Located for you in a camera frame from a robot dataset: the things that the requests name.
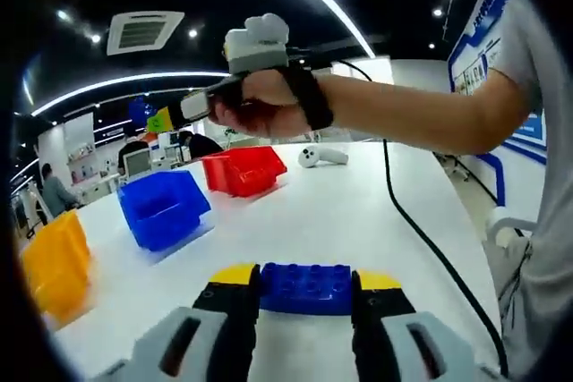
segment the lego brick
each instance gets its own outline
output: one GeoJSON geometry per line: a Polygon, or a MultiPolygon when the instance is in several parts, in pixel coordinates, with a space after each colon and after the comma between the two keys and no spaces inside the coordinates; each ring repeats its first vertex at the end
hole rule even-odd
{"type": "Polygon", "coordinates": [[[350,266],[267,263],[261,273],[261,309],[305,315],[350,315],[350,266]]]}

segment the cable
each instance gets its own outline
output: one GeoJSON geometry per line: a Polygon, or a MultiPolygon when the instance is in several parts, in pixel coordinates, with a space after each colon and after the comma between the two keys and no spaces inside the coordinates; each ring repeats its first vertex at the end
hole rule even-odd
{"type": "MultiPolygon", "coordinates": [[[[372,79],[370,78],[370,76],[368,76],[368,74],[365,71],[363,71],[362,69],[360,69],[358,66],[355,66],[354,64],[351,64],[349,62],[345,62],[342,60],[338,60],[338,62],[341,64],[345,64],[346,66],[359,71],[368,81],[372,82],[372,79]]],[[[477,314],[479,319],[482,321],[482,323],[485,325],[485,329],[490,334],[490,337],[492,338],[493,344],[495,345],[495,350],[496,350],[498,357],[499,357],[499,360],[500,360],[500,373],[503,377],[507,378],[508,374],[509,374],[508,356],[505,353],[505,348],[503,347],[503,342],[501,341],[500,334],[495,329],[495,326],[493,325],[492,321],[490,320],[490,318],[485,313],[485,310],[483,310],[482,305],[475,298],[474,294],[471,292],[471,290],[466,285],[466,283],[464,282],[462,277],[459,275],[459,273],[456,271],[456,269],[448,261],[446,256],[441,252],[440,248],[438,248],[436,246],[436,244],[432,241],[432,239],[430,239],[430,237],[424,232],[424,230],[422,230],[422,228],[420,228],[420,226],[414,221],[414,219],[412,219],[412,217],[409,216],[407,214],[407,212],[404,210],[404,208],[402,208],[402,206],[400,206],[400,204],[398,203],[398,200],[396,199],[396,196],[394,195],[394,190],[392,188],[392,181],[390,179],[390,163],[389,163],[389,156],[388,156],[388,141],[386,139],[383,139],[382,145],[384,147],[384,163],[386,165],[385,166],[386,167],[386,184],[388,186],[388,193],[390,195],[390,200],[392,200],[394,207],[400,213],[400,215],[410,224],[410,226],[414,229],[414,231],[416,233],[418,233],[418,235],[422,238],[422,240],[425,242],[425,244],[428,245],[430,250],[432,250],[432,252],[438,258],[438,260],[441,262],[441,264],[443,264],[443,266],[448,271],[449,275],[454,279],[454,282],[456,283],[456,285],[458,286],[458,288],[460,289],[462,294],[464,294],[467,301],[469,301],[469,304],[472,306],[472,308],[474,308],[475,313],[477,314]]]]}

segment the yellow bin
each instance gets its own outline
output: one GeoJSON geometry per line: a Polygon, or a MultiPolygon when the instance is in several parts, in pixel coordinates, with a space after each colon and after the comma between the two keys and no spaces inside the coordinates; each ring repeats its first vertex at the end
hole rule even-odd
{"type": "Polygon", "coordinates": [[[21,255],[39,310],[60,325],[76,318],[90,286],[91,255],[75,210],[42,228],[21,255]]]}

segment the person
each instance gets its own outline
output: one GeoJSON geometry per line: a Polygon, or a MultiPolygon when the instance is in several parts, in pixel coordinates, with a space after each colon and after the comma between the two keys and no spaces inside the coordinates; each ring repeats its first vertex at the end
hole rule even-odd
{"type": "MultiPolygon", "coordinates": [[[[322,75],[315,80],[339,127],[449,154],[499,146],[530,113],[545,112],[547,166],[536,231],[508,250],[484,247],[500,299],[502,337],[513,378],[535,363],[573,294],[573,80],[529,0],[508,0],[502,50],[472,96],[322,75]]],[[[219,98],[211,120],[238,132],[285,138],[308,132],[304,110],[277,71],[247,76],[237,108],[219,98]]]]}
{"type": "Polygon", "coordinates": [[[117,153],[117,172],[120,175],[125,174],[124,156],[141,149],[147,149],[150,145],[143,140],[138,139],[138,133],[132,123],[124,126],[125,145],[117,153]]]}
{"type": "Polygon", "coordinates": [[[213,139],[187,130],[179,132],[179,145],[189,147],[191,160],[223,152],[221,146],[213,139]]]}
{"type": "Polygon", "coordinates": [[[78,199],[52,173],[52,166],[49,163],[45,163],[42,166],[42,178],[44,179],[42,199],[46,202],[46,206],[53,217],[57,217],[66,210],[80,206],[78,199]]]}

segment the handheld controller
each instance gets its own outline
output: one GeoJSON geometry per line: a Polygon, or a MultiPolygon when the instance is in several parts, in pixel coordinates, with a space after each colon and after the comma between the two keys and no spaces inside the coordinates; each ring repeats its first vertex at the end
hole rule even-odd
{"type": "Polygon", "coordinates": [[[289,67],[287,42],[288,26],[277,15],[266,13],[247,19],[244,29],[230,30],[225,38],[225,57],[231,74],[160,109],[148,119],[148,131],[169,132],[208,116],[215,96],[225,105],[238,108],[243,103],[243,79],[249,73],[266,69],[283,76],[312,130],[330,126],[333,114],[327,99],[310,71],[289,67]]]}
{"type": "Polygon", "coordinates": [[[323,148],[316,145],[306,147],[298,156],[302,167],[315,167],[319,161],[329,161],[335,165],[348,164],[348,155],[335,149],[323,148]]]}

